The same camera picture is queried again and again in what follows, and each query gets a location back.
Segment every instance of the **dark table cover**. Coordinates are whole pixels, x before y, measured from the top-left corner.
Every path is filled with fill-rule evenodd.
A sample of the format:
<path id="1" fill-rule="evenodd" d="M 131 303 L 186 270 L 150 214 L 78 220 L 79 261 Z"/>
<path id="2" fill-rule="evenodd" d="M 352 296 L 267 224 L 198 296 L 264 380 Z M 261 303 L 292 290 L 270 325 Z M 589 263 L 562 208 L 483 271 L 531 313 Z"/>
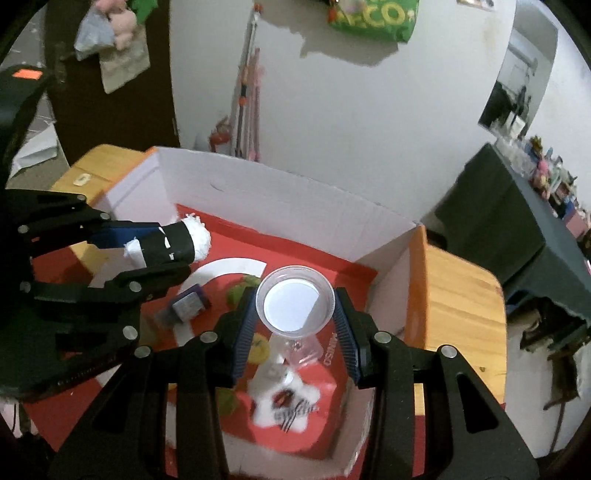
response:
<path id="1" fill-rule="evenodd" d="M 575 238 L 495 147 L 466 164 L 436 216 L 448 250 L 495 274 L 506 300 L 547 297 L 591 325 L 591 275 Z"/>

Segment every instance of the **white cardboard wall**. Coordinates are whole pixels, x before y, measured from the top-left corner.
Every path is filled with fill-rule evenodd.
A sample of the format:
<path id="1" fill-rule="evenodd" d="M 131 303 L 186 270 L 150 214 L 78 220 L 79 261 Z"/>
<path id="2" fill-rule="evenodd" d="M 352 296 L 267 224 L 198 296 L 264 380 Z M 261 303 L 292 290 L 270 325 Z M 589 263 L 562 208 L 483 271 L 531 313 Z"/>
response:
<path id="1" fill-rule="evenodd" d="M 159 155 L 171 202 L 378 271 L 387 272 L 402 253 L 404 245 L 389 245 L 392 239 L 415 227 L 356 195 L 258 163 L 174 148 L 160 148 Z"/>

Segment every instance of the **plush toy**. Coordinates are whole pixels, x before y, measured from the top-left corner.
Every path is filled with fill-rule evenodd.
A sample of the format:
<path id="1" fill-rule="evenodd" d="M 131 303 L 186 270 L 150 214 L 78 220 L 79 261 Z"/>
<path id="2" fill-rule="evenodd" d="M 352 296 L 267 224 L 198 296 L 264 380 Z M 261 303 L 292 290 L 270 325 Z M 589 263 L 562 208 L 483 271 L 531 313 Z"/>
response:
<path id="1" fill-rule="evenodd" d="M 111 28 L 115 33 L 115 48 L 124 50 L 131 45 L 135 27 L 138 25 L 135 14 L 131 10 L 109 14 Z"/>
<path id="2" fill-rule="evenodd" d="M 95 8 L 104 14 L 108 14 L 110 12 L 125 10 L 127 4 L 125 0 L 96 0 Z"/>
<path id="3" fill-rule="evenodd" d="M 255 404 L 252 422 L 260 428 L 280 426 L 287 432 L 308 428 L 308 413 L 320 400 L 320 390 L 302 382 L 295 370 L 267 361 L 248 381 L 248 395 Z"/>

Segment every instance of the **sticker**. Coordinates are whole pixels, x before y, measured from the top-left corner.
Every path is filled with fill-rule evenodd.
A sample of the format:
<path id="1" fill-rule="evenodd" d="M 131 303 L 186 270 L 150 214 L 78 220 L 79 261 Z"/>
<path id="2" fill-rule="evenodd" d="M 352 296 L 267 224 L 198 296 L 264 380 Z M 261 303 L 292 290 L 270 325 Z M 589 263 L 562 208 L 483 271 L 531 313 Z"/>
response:
<path id="1" fill-rule="evenodd" d="M 82 187 L 82 186 L 86 185 L 90 181 L 91 178 L 92 178 L 92 175 L 90 173 L 83 173 L 76 180 L 74 180 L 73 183 L 77 187 Z"/>
<path id="2" fill-rule="evenodd" d="M 12 74 L 17 79 L 25 80 L 39 80 L 43 76 L 43 72 L 39 70 L 20 69 L 18 72 Z"/>
<path id="3" fill-rule="evenodd" d="M 488 11 L 495 9 L 494 0 L 457 0 L 457 3 L 469 5 L 470 7 L 482 8 L 483 10 Z"/>

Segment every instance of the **dark door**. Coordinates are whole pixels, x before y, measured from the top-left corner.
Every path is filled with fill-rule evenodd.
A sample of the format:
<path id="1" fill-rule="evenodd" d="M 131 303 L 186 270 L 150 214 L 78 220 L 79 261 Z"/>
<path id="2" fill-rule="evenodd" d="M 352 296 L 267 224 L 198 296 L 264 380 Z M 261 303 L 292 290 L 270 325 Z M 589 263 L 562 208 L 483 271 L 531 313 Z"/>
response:
<path id="1" fill-rule="evenodd" d="M 112 144 L 134 150 L 178 147 L 170 79 L 170 0 L 159 0 L 146 22 L 150 68 L 120 89 L 103 90 L 98 55 L 77 61 L 71 54 L 88 0 L 50 0 L 45 25 L 47 67 L 56 68 L 62 42 L 66 81 L 50 88 L 56 130 L 73 164 L 91 148 Z"/>

